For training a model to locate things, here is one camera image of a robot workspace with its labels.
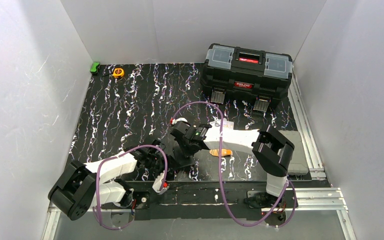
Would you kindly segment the orange object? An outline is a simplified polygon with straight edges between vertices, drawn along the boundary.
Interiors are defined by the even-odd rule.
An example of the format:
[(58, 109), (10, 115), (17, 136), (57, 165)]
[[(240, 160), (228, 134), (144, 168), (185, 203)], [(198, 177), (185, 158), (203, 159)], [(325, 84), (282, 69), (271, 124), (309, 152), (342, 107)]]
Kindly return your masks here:
[(222, 148), (221, 150), (219, 149), (210, 149), (209, 150), (210, 155), (213, 157), (228, 157), (233, 155), (233, 151), (230, 149), (225, 149)]

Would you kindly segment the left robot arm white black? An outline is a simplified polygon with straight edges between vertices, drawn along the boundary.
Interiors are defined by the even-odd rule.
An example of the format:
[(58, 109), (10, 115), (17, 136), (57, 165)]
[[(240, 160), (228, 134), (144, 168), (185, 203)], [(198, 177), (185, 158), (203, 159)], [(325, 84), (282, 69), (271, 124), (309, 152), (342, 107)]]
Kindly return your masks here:
[(157, 142), (132, 147), (95, 162), (70, 162), (47, 198), (70, 220), (78, 220), (91, 208), (98, 210), (103, 204), (121, 203), (134, 189), (115, 179), (132, 173), (139, 163), (150, 162), (160, 166), (160, 174), (152, 188), (162, 194), (168, 188), (169, 159)]

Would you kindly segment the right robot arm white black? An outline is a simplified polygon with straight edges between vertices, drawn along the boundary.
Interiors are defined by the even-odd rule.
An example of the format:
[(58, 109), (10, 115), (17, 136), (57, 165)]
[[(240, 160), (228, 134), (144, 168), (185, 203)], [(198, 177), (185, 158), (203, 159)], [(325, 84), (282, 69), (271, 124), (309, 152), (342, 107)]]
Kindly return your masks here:
[(176, 120), (170, 134), (185, 157), (212, 149), (253, 155), (267, 173), (265, 192), (273, 197), (281, 195), (295, 145), (272, 125), (265, 125), (262, 129), (235, 130), (224, 128), (220, 121), (193, 126), (184, 120)]

